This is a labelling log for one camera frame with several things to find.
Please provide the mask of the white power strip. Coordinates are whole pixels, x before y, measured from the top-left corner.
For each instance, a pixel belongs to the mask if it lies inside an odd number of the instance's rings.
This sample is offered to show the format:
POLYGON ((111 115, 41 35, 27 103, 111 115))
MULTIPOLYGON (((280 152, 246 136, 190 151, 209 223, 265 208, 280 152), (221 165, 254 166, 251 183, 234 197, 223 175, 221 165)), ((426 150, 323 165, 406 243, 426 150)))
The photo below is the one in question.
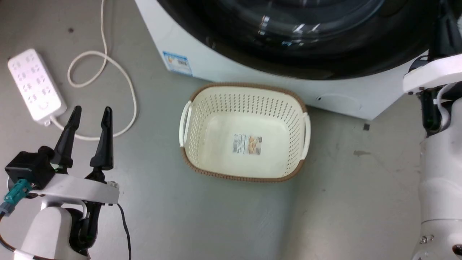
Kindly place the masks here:
POLYGON ((66 103, 38 51, 23 51, 10 58, 7 67, 36 123, 49 126, 66 112, 66 103))

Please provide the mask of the cream laundry basket brown rim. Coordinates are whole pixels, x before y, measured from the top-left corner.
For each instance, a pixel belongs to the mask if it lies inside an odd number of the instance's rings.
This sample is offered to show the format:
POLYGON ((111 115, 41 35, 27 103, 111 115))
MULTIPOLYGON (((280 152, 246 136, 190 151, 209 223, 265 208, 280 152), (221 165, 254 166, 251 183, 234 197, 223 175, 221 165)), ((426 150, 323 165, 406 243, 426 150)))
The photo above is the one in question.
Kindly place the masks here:
POLYGON ((264 84, 207 84, 192 94, 179 124, 180 151, 193 171, 244 182, 293 178, 310 139, 311 121, 300 97, 264 84), (262 137, 261 154, 233 153, 234 134, 262 137))

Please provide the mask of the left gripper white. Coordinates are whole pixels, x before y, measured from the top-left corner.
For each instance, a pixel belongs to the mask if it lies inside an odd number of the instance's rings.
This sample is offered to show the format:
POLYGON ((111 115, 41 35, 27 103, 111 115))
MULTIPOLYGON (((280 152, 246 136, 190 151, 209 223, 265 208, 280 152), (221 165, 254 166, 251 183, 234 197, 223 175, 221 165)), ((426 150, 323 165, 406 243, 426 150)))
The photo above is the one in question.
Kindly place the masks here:
POLYGON ((74 107, 53 150, 54 156, 51 159, 51 164, 57 166, 57 174, 53 176, 45 188, 33 189, 30 193, 42 195, 42 199, 47 202, 79 204, 82 201, 87 201, 117 204, 120 194, 119 187, 117 184, 104 184, 104 171, 114 168, 113 111, 109 106, 105 107, 101 121, 102 133, 96 153, 90 160, 90 167, 93 170, 85 179, 68 175, 67 169, 72 168, 74 164, 71 155, 74 148, 75 133, 80 125, 81 113, 81 106, 74 107))

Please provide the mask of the black round washing machine door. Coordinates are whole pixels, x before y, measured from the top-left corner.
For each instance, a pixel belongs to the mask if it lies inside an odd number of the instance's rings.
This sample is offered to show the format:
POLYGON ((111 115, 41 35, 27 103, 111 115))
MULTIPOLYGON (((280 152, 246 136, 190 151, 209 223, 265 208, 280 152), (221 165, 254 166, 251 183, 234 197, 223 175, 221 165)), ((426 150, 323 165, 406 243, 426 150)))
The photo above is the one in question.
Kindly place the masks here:
POLYGON ((307 80, 369 76, 427 51, 438 0, 158 0, 209 49, 307 80))

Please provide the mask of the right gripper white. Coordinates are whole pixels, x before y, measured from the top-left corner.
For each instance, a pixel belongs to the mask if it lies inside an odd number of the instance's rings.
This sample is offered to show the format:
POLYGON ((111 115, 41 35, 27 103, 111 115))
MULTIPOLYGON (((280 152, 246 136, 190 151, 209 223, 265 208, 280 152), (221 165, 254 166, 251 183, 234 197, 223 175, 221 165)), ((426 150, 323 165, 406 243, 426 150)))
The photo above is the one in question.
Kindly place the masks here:
POLYGON ((404 75, 404 94, 462 81, 462 35, 458 27, 459 18, 460 16, 452 12, 451 39, 450 17, 446 10, 439 9, 428 52, 428 60, 431 62, 404 75))

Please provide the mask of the white washing machine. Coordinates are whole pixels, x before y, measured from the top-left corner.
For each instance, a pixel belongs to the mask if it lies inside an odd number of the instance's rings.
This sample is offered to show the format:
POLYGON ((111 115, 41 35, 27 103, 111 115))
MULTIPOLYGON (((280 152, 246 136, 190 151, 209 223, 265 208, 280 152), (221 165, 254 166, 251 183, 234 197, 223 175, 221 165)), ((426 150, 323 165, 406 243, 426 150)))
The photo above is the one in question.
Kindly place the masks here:
POLYGON ((388 71, 350 79, 307 80, 259 71, 233 61, 185 31, 158 0, 135 0, 157 51, 188 58, 193 77, 213 82, 266 84, 295 92, 307 105, 372 120, 403 95, 402 79, 418 57, 388 71))

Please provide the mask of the blue energy label sticker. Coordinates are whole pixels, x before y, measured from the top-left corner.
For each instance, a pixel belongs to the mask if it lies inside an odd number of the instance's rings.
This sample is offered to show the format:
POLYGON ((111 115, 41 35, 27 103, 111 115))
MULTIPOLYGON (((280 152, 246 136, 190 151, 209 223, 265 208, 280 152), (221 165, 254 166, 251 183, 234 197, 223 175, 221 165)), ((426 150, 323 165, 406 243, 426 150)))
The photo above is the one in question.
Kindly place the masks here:
POLYGON ((163 56, 169 71, 193 76, 187 57, 165 51, 163 51, 163 56))

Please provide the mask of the paper label inside basket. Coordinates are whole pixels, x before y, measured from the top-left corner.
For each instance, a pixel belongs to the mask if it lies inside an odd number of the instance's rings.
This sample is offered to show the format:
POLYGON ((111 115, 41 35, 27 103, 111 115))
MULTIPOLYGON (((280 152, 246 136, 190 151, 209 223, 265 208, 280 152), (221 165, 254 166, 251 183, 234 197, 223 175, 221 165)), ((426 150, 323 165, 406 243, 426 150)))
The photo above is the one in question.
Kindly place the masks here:
POLYGON ((234 134, 232 152, 236 154, 260 155, 261 144, 261 136, 234 134))

